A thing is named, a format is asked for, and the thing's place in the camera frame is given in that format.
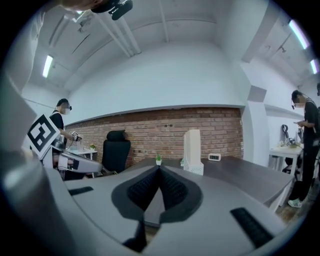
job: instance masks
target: black pants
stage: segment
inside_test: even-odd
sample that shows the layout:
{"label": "black pants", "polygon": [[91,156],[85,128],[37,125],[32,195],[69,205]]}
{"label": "black pants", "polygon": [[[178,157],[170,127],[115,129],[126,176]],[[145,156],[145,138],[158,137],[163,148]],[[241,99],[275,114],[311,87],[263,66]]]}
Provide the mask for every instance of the black pants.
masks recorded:
{"label": "black pants", "polygon": [[314,177],[315,163],[318,151],[319,147],[306,145],[304,146],[302,184],[299,192],[300,201],[303,201],[308,195],[312,179]]}

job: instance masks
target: fluorescent light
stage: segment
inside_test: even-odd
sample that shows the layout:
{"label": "fluorescent light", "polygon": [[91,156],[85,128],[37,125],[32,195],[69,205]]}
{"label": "fluorescent light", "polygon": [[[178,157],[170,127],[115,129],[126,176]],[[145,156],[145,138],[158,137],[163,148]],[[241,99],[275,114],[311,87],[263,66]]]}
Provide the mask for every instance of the fluorescent light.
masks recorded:
{"label": "fluorescent light", "polygon": [[45,64],[44,64],[44,69],[42,75],[47,78],[51,66],[51,62],[53,61],[54,58],[52,58],[50,55],[46,57]]}
{"label": "fluorescent light", "polygon": [[293,30],[293,32],[295,33],[298,40],[300,41],[300,44],[302,45],[303,49],[306,49],[310,45],[310,43],[308,42],[305,35],[303,34],[301,29],[299,28],[298,24],[292,19],[289,23],[289,26]]}
{"label": "fluorescent light", "polygon": [[312,67],[312,71],[314,74],[318,73],[318,68],[317,68],[317,64],[316,64],[316,60],[313,59],[310,61],[311,67]]}

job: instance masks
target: sneaker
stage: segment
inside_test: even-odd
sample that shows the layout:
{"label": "sneaker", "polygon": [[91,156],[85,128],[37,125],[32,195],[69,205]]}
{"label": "sneaker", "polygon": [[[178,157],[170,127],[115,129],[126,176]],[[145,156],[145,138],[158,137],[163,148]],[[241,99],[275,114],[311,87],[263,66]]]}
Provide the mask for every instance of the sneaker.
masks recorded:
{"label": "sneaker", "polygon": [[290,205],[291,207],[294,207],[294,208],[301,208],[302,202],[298,198],[295,200],[289,200],[288,205]]}

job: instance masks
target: red brick wall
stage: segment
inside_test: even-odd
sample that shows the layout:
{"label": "red brick wall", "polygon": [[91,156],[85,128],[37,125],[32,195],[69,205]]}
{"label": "red brick wall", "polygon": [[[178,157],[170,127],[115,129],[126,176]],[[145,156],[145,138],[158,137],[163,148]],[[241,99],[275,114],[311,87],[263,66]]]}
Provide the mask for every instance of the red brick wall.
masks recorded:
{"label": "red brick wall", "polygon": [[103,143],[107,133],[125,130],[131,141],[127,165],[144,158],[182,159],[184,133],[199,129],[201,133],[201,157],[209,153],[222,156],[243,156],[241,115],[238,108],[199,107],[153,110],[114,115],[72,124],[67,131],[83,136],[83,144],[95,144],[97,161],[101,162]]}

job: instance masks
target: ceiling pipe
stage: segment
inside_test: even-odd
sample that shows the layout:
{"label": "ceiling pipe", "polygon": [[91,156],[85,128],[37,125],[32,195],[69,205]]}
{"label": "ceiling pipe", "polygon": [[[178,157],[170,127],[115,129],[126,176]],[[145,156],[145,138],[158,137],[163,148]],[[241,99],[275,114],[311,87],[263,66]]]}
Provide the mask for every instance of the ceiling pipe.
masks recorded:
{"label": "ceiling pipe", "polygon": [[122,43],[124,44],[124,46],[126,47],[126,49],[128,50],[129,54],[131,56],[135,55],[134,52],[131,50],[130,45],[128,44],[127,40],[124,37],[124,34],[122,34],[120,28],[118,27],[118,25],[115,23],[115,21],[111,18],[111,15],[109,15],[107,12],[104,13],[104,15],[106,16],[107,20],[111,23],[113,29],[115,30],[115,32],[117,33],[117,35],[119,36],[120,40],[122,41]]}
{"label": "ceiling pipe", "polygon": [[131,57],[130,54],[127,52],[127,50],[123,47],[123,45],[121,44],[121,42],[118,40],[118,38],[116,38],[116,36],[111,32],[110,28],[108,28],[108,26],[104,23],[104,21],[101,19],[101,17],[96,14],[93,13],[94,16],[97,18],[97,20],[100,22],[100,24],[102,25],[102,27],[105,29],[105,31],[113,38],[113,40],[115,41],[115,43],[121,48],[121,50],[123,50],[123,52],[125,53],[125,55],[127,55],[129,58]]}
{"label": "ceiling pipe", "polygon": [[161,19],[162,19],[162,24],[163,24],[163,29],[164,29],[165,41],[166,41],[167,43],[169,43],[167,23],[166,23],[166,18],[165,18],[164,9],[163,9],[163,7],[162,7],[162,2],[161,2],[161,0],[159,0],[159,7],[160,7]]}
{"label": "ceiling pipe", "polygon": [[131,32],[131,30],[130,30],[130,28],[129,28],[126,20],[125,20],[125,18],[122,16],[119,20],[120,20],[120,22],[121,22],[126,34],[128,35],[128,37],[129,37],[129,39],[130,39],[130,41],[131,41],[136,53],[140,54],[141,50],[139,48],[139,45],[138,45],[138,43],[137,43],[137,41],[136,41],[136,39],[134,37],[134,34],[132,34],[132,32]]}

